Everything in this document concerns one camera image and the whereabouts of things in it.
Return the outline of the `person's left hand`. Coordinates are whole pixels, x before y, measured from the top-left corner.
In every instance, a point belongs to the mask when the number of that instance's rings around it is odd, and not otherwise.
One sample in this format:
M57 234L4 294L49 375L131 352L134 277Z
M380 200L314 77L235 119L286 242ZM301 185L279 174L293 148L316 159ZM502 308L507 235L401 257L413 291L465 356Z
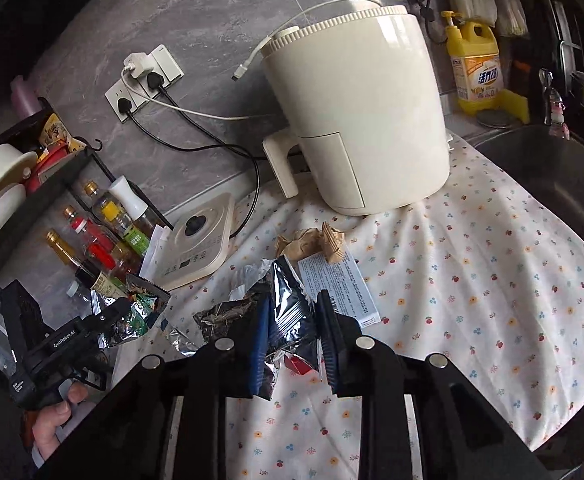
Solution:
M56 434L57 429L72 419L71 409L86 400L88 390L81 382L73 382L68 388L66 399L54 405L48 405L39 412L32 435L34 446L38 451L42 462L47 460L60 446L60 439Z

